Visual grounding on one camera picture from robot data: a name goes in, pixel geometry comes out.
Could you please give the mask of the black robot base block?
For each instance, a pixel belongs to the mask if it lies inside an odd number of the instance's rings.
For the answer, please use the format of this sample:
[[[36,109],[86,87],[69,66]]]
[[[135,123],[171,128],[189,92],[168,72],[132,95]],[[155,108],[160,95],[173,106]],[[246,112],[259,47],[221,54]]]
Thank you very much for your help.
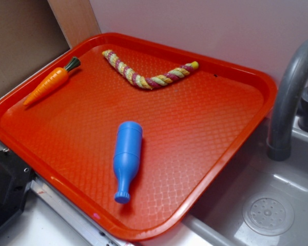
[[[0,231],[23,213],[33,177],[33,169],[18,155],[0,150]]]

